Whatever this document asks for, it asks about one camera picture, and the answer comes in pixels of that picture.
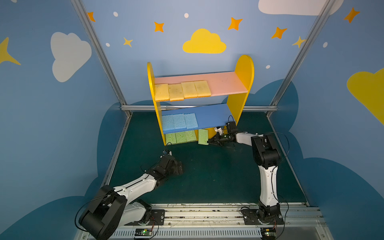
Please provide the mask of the green sponge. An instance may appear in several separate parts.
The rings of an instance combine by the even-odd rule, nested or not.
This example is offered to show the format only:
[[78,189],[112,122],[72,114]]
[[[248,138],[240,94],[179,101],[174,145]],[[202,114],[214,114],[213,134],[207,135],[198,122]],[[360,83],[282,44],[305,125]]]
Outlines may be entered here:
[[175,133],[165,134],[166,145],[174,145],[177,143],[177,138]]
[[206,129],[198,130],[198,144],[207,146],[209,140],[209,131]]
[[177,144],[186,143],[188,141],[186,132],[175,133],[175,136]]
[[197,141],[197,136],[195,131],[186,131],[185,132],[187,142],[195,142]]

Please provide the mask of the blue sponge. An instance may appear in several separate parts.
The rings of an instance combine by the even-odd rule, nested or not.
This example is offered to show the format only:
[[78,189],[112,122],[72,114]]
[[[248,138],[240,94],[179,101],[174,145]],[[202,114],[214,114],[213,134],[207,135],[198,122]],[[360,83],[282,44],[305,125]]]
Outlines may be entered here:
[[184,118],[186,123],[186,129],[195,129],[199,126],[196,115],[194,113],[184,114]]
[[186,129],[186,120],[184,114],[173,115],[174,130]]
[[163,131],[171,131],[175,129],[175,122],[173,115],[162,116],[162,127]]

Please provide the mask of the yellow sponge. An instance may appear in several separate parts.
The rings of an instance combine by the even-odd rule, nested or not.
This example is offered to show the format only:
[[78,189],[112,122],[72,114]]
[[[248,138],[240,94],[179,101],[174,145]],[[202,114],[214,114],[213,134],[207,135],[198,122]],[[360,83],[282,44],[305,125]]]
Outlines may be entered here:
[[183,101],[185,99],[182,84],[170,84],[168,87],[171,102]]
[[210,97],[212,95],[207,81],[195,81],[194,85],[197,91],[198,98]]
[[155,101],[163,102],[169,101],[169,85],[168,84],[155,84]]
[[198,93],[194,82],[183,82],[181,83],[184,94],[184,99],[197,98]]

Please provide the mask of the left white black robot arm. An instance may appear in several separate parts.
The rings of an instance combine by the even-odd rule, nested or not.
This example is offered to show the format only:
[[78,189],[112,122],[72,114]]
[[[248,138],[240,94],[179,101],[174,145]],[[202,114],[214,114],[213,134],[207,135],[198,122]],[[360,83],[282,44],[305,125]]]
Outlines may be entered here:
[[156,224],[152,206],[139,197],[161,186],[168,177],[181,174],[182,162],[165,151],[157,165],[141,177],[117,187],[102,186],[96,196],[81,207],[84,212],[76,213],[75,226],[97,240],[107,240],[117,228],[128,224]]

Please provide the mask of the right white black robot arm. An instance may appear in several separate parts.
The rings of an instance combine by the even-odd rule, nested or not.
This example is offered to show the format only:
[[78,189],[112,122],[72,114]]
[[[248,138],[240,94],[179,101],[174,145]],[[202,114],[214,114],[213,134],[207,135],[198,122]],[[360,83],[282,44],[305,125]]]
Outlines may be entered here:
[[259,167],[261,178],[261,194],[259,199],[259,219],[267,219],[281,214],[280,202],[277,194],[277,171],[283,160],[278,150],[278,142],[273,133],[250,134],[239,132],[234,121],[226,123],[224,127],[214,128],[215,135],[208,140],[208,144],[224,146],[225,143],[237,143],[252,147],[255,163]]

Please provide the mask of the yellow shelf with coloured boards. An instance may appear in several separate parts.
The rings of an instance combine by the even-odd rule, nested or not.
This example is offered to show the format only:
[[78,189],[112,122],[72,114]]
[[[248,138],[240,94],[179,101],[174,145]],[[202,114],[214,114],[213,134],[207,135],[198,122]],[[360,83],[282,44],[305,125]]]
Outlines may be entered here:
[[[179,130],[163,131],[162,116],[165,115],[194,113],[199,125],[197,129],[209,129],[223,126],[230,116],[234,117],[235,122],[238,122],[250,94],[255,77],[255,66],[252,58],[248,55],[243,55],[238,59],[235,71],[233,72],[156,78],[151,63],[147,63],[147,71],[151,96],[161,134],[163,136],[165,136],[165,134],[179,132]],[[212,93],[210,97],[228,96],[227,102],[225,104],[204,105],[203,107],[178,110],[162,111],[160,109],[162,102],[155,101],[155,84],[170,85],[195,81],[207,81]]]

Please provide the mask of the left green circuit board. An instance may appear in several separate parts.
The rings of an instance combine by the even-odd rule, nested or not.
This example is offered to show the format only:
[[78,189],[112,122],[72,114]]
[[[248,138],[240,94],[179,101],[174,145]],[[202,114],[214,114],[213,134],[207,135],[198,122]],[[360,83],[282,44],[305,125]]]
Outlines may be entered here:
[[153,231],[150,229],[135,229],[135,238],[150,238],[153,235]]

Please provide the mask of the green circuit board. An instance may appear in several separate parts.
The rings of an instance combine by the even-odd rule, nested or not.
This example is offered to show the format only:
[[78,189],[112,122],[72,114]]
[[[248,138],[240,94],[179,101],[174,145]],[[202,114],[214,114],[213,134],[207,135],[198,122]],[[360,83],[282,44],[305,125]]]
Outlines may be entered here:
[[150,238],[153,235],[153,231],[150,229],[135,229],[135,238]]
[[261,228],[262,240],[275,240],[277,237],[276,229],[274,228]]

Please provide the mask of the right green circuit board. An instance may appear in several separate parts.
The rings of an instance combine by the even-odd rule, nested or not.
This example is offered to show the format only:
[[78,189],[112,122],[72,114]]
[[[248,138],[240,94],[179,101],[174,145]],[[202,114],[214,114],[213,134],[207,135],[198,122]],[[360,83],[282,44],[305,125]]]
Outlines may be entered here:
[[275,240],[277,237],[276,229],[274,228],[261,228],[262,240]]

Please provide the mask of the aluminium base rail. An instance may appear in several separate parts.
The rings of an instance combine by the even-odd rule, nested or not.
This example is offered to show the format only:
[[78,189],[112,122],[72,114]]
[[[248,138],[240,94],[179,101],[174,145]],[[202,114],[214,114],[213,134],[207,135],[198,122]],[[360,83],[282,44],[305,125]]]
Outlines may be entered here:
[[[282,203],[283,225],[245,225],[241,208],[251,203],[153,204],[165,210],[164,225],[122,226],[112,240],[261,240],[261,228],[274,228],[276,240],[331,240],[333,236],[317,207]],[[135,238],[135,229],[150,229],[150,238]]]

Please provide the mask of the rear aluminium frame bar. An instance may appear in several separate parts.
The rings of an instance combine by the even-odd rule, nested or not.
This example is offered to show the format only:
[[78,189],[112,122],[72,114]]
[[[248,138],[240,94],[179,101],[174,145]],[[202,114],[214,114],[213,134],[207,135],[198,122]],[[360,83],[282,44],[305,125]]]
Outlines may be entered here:
[[[197,108],[203,107],[203,105],[198,106],[161,106],[162,111],[167,110],[178,110],[178,109],[187,109],[187,108]],[[155,107],[151,105],[122,105],[122,111],[154,111]],[[276,112],[278,110],[277,106],[244,106],[244,112]]]

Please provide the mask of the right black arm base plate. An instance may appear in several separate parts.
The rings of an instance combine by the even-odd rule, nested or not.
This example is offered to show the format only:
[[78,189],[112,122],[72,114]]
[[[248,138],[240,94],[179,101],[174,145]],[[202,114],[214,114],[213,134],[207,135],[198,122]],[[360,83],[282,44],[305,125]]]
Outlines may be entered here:
[[281,213],[269,213],[266,210],[241,208],[245,225],[283,225]]

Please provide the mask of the right aluminium frame post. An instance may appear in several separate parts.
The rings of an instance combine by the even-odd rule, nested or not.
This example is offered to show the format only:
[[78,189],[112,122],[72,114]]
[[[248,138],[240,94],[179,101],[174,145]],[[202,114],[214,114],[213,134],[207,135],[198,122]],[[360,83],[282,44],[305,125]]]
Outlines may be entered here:
[[323,8],[321,9],[318,17],[316,18],[312,28],[310,29],[307,39],[304,42],[303,46],[300,48],[293,64],[291,65],[286,77],[282,81],[280,87],[278,88],[274,98],[272,99],[269,110],[267,111],[267,118],[269,119],[273,112],[276,112],[278,110],[278,104],[280,100],[282,99],[284,93],[287,91],[290,83],[292,82],[294,76],[296,75],[297,71],[299,70],[300,66],[304,62],[305,57],[309,53],[312,45],[314,44],[317,36],[321,32],[322,28],[326,24],[329,16],[331,15],[331,10],[333,6],[336,4],[335,0],[328,0],[325,1],[325,4]]

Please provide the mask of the aluminium frame post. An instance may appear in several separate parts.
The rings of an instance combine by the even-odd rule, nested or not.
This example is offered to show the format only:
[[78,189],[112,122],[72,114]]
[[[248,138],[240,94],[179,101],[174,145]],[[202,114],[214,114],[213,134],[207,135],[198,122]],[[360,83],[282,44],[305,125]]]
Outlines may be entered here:
[[290,83],[292,82],[294,76],[296,75],[297,71],[299,70],[300,66],[304,62],[305,57],[309,53],[312,45],[314,44],[317,36],[321,32],[322,28],[326,24],[329,16],[331,15],[331,10],[333,6],[336,4],[335,0],[328,0],[325,1],[325,4],[323,8],[321,9],[318,17],[316,18],[312,28],[310,29],[307,39],[304,42],[303,46],[300,48],[293,64],[291,65],[286,77],[282,81],[280,87],[278,88],[274,98],[272,99],[269,110],[267,111],[267,118],[269,119],[273,112],[276,112],[278,110],[278,104],[280,100],[282,99],[284,93],[287,91]]
[[105,54],[105,51],[103,50],[103,47],[101,45],[101,42],[96,34],[96,31],[93,27],[92,21],[90,20],[88,16],[88,12],[86,11],[85,5],[83,4],[83,1],[80,0],[71,0],[71,3],[79,17],[79,19],[82,22],[82,25],[92,43],[92,46],[95,49],[95,52],[101,62],[101,65],[110,81],[110,84],[122,106],[126,105],[126,99],[124,97],[123,91],[121,90],[121,87],[118,83],[118,80],[112,70],[112,67],[107,59],[107,56]]

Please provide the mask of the left aluminium frame post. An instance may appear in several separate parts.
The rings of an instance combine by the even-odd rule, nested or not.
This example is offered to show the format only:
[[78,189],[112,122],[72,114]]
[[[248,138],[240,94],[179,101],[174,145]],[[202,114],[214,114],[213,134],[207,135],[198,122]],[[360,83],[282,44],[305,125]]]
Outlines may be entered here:
[[82,22],[82,25],[92,43],[92,46],[95,49],[95,52],[101,62],[101,65],[110,81],[110,84],[122,106],[126,105],[126,99],[124,97],[123,91],[121,90],[121,87],[118,83],[118,80],[112,70],[112,67],[107,59],[107,56],[105,54],[105,51],[103,50],[103,47],[101,45],[101,42],[96,34],[96,31],[93,27],[92,21],[90,20],[88,16],[88,12],[86,11],[85,5],[83,4],[83,1],[80,0],[71,0],[71,3],[79,17],[79,19]]

